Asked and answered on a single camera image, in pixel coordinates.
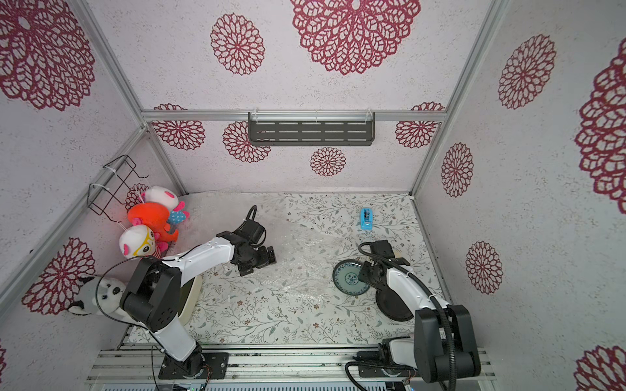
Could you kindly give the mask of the blue patterned dinner plate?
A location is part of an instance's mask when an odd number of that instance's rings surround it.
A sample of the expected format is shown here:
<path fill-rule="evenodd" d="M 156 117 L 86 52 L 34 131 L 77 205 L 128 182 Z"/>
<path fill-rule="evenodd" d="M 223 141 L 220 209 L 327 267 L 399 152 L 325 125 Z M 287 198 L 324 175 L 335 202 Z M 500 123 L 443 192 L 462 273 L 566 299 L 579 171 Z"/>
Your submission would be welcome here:
<path fill-rule="evenodd" d="M 342 293 L 349 296 L 360 296 L 366 293 L 370 286 L 360 280 L 360 272 L 363 263 L 347 259 L 340 261 L 333 270 L 332 281 L 335 287 Z"/>

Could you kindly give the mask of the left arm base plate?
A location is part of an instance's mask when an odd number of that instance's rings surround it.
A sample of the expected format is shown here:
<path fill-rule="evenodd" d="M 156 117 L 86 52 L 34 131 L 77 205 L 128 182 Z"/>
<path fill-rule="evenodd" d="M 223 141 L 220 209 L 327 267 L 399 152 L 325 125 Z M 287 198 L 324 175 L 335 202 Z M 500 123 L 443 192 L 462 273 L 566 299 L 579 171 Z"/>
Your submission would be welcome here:
<path fill-rule="evenodd" d="M 195 353 L 184 362 L 179 362 L 166 355 L 157 375 L 158 380 L 198 380 L 225 378 L 228 368 L 228 353 Z"/>

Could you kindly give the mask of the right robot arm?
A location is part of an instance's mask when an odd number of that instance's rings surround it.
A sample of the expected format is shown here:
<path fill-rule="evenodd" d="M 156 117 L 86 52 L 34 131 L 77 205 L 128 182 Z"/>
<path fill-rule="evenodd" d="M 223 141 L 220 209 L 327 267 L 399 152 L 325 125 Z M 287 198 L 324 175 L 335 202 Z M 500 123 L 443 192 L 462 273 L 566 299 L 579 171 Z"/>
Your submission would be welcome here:
<path fill-rule="evenodd" d="M 389 241 L 363 242 L 358 251 L 368 261 L 339 262 L 332 274 L 334 285 L 351 296 L 373 289 L 384 316 L 396 322 L 411 321 L 413 332 L 409 337 L 383 340 L 376 353 L 358 353 L 344 366 L 350 382 L 363 389 L 350 373 L 352 368 L 362 377 L 421 378 L 443 390 L 456 389 L 459 379 L 478 376 L 482 365 L 468 309 L 434 294 L 410 263 L 395 255 Z"/>

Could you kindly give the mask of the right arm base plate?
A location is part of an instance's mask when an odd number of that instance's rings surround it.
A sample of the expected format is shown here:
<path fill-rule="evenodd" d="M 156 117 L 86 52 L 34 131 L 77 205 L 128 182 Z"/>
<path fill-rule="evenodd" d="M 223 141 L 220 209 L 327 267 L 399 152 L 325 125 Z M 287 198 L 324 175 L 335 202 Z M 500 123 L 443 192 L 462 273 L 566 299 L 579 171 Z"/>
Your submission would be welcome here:
<path fill-rule="evenodd" d="M 353 359 L 358 363 L 359 376 L 362 378 L 408 378 L 415 374 L 413 368 L 394 363 L 391 357 L 381 350 L 362 350 Z"/>

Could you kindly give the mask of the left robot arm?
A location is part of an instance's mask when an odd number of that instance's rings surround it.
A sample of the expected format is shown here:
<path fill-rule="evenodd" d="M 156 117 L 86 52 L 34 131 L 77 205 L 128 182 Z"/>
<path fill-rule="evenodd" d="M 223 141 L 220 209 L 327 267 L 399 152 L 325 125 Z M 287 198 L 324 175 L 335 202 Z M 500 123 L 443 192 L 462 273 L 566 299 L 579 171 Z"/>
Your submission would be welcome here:
<path fill-rule="evenodd" d="M 267 231 L 255 220 L 252 206 L 235 231 L 224 231 L 205 244 L 173 257 L 140 257 L 130 282 L 118 300 L 120 308 L 135 324 L 148 330 L 161 347 L 164 368 L 171 379 L 197 379 L 210 370 L 210 360 L 201 344 L 186 331 L 178 314 L 180 290 L 188 281 L 214 267 L 230 263 L 244 277 L 276 262 L 273 247 L 265 246 Z"/>

